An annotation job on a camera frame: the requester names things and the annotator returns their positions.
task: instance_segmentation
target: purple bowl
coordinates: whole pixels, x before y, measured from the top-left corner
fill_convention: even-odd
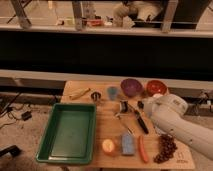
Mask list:
[[[142,93],[143,86],[138,80],[128,78],[121,82],[121,89],[123,90],[126,96],[134,97]]]

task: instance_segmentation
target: cup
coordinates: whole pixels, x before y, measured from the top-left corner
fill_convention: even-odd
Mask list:
[[[108,97],[110,100],[115,100],[118,96],[118,88],[117,87],[109,87],[107,89]]]

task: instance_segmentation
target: tray rim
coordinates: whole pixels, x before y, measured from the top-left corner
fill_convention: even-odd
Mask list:
[[[48,128],[49,128],[49,125],[52,121],[52,117],[53,117],[53,111],[55,110],[56,106],[93,106],[94,107],[94,120],[93,120],[93,124],[92,124],[92,135],[91,135],[91,152],[89,153],[89,156],[88,156],[88,159],[86,158],[83,158],[83,159],[73,159],[72,161],[70,160],[50,160],[49,158],[47,159],[41,159],[40,158],[40,153],[41,153],[41,150],[42,150],[42,145],[45,141],[45,138],[46,138],[46,135],[48,133]],[[39,144],[39,147],[38,147],[38,151],[36,153],[36,161],[39,162],[39,163],[52,163],[52,164],[73,164],[73,165],[83,165],[83,164],[89,164],[91,161],[92,161],[92,156],[93,156],[93,151],[94,151],[94,141],[95,141],[95,132],[96,132],[96,111],[97,111],[97,108],[96,108],[96,105],[95,104],[91,104],[91,103],[55,103],[50,111],[50,116],[48,118],[48,122],[46,124],[46,127],[45,127],[45,130],[42,134],[42,137],[41,137],[41,140],[40,140],[40,144]]]

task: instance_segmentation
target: grapes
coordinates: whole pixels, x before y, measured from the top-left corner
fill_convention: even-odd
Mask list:
[[[168,161],[170,158],[173,158],[173,154],[175,150],[177,150],[174,138],[167,134],[163,134],[159,137],[159,143],[160,153],[155,156],[154,162],[163,163],[165,161]]]

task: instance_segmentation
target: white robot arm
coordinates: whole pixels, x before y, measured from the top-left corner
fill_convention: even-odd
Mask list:
[[[188,108],[182,98],[168,94],[143,102],[154,125],[213,160],[213,130],[182,119]]]

